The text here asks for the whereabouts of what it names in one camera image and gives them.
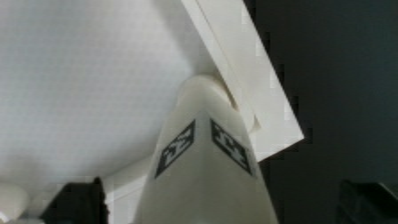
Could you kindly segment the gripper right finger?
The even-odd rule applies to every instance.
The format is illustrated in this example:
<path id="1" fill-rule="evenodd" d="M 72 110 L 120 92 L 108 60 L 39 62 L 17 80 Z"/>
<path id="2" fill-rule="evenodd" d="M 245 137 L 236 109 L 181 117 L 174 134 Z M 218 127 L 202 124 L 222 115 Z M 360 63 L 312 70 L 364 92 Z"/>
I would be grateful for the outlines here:
<path id="1" fill-rule="evenodd" d="M 341 181 L 335 224 L 398 224 L 398 184 Z"/>

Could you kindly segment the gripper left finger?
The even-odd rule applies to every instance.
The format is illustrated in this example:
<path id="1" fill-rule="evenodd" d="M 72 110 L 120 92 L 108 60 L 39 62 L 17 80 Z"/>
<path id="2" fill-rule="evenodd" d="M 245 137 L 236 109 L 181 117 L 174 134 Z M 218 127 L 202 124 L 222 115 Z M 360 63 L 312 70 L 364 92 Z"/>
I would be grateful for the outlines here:
<path id="1" fill-rule="evenodd" d="M 90 183 L 65 184 L 39 218 L 44 224 L 108 224 L 99 178 L 94 178 Z"/>

